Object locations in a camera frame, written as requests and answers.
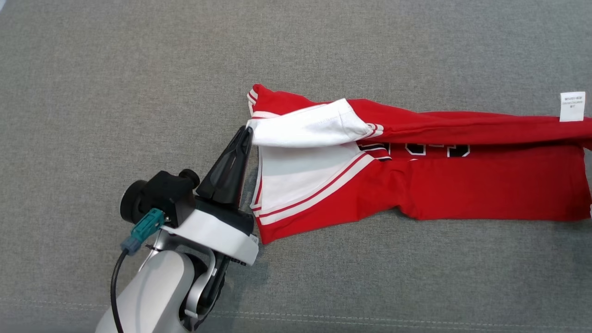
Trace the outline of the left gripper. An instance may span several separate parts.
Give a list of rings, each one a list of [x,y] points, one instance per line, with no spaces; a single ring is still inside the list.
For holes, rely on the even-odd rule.
[[[259,240],[253,234],[254,217],[237,208],[252,139],[251,127],[239,128],[198,186],[195,209],[177,228],[163,226],[163,230],[186,241],[188,247],[202,245],[245,265],[254,264],[259,253]]]

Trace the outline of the red Bulls 23 jersey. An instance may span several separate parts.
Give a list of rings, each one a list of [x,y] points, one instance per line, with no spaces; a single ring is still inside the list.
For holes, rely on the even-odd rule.
[[[592,117],[413,112],[368,99],[316,103],[256,84],[250,205],[264,244],[399,209],[419,220],[591,216]]]

